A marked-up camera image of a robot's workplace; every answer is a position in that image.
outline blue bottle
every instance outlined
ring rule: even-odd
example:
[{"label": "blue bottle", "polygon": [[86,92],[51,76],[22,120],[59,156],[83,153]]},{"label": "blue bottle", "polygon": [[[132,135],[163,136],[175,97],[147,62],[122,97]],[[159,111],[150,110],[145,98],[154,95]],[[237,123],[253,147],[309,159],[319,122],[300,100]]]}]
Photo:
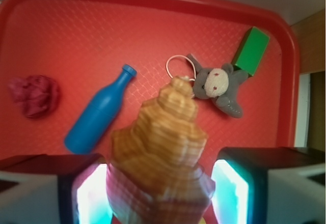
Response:
[{"label": "blue bottle", "polygon": [[122,69],[114,83],[102,88],[93,97],[66,136],[65,145],[71,152],[90,153],[119,112],[124,90],[130,80],[137,75],[129,65],[124,65]]}]

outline stuffed toy mouse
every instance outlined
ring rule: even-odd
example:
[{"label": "stuffed toy mouse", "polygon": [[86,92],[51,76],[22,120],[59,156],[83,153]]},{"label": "stuffed toy mouse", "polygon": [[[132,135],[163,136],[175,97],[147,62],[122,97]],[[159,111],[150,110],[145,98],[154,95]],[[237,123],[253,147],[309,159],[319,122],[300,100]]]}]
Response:
[{"label": "stuffed toy mouse", "polygon": [[231,64],[223,64],[222,68],[203,68],[191,55],[187,57],[193,62],[197,77],[194,82],[194,95],[200,99],[211,99],[224,113],[234,118],[242,117],[242,108],[236,101],[239,86],[248,79],[244,70],[233,70]]}]

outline tray rim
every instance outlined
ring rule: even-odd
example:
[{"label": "tray rim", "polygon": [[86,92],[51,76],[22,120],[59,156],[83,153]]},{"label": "tray rim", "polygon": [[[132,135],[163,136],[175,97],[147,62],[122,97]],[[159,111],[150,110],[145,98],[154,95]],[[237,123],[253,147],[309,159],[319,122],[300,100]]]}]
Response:
[{"label": "tray rim", "polygon": [[[0,4],[0,43],[11,11],[23,1],[4,0]],[[223,19],[256,26],[272,33],[282,50],[282,71],[277,146],[294,146],[300,52],[294,33],[276,13],[227,0],[86,0],[141,6]]]}]

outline red plush ball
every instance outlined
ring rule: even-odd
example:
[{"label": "red plush ball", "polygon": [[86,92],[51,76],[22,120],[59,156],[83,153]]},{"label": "red plush ball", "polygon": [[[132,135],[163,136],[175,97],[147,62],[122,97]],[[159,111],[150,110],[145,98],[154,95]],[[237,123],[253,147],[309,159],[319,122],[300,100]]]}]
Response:
[{"label": "red plush ball", "polygon": [[8,87],[14,103],[28,118],[38,118],[52,112],[58,105],[59,86],[44,75],[32,75],[27,79],[13,78]]}]

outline green block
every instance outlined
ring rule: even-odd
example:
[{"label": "green block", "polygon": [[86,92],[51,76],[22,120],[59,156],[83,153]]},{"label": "green block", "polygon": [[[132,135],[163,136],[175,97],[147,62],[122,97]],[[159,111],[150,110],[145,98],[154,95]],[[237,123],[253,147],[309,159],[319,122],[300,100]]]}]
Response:
[{"label": "green block", "polygon": [[269,42],[269,36],[256,27],[246,32],[232,64],[253,76]]}]

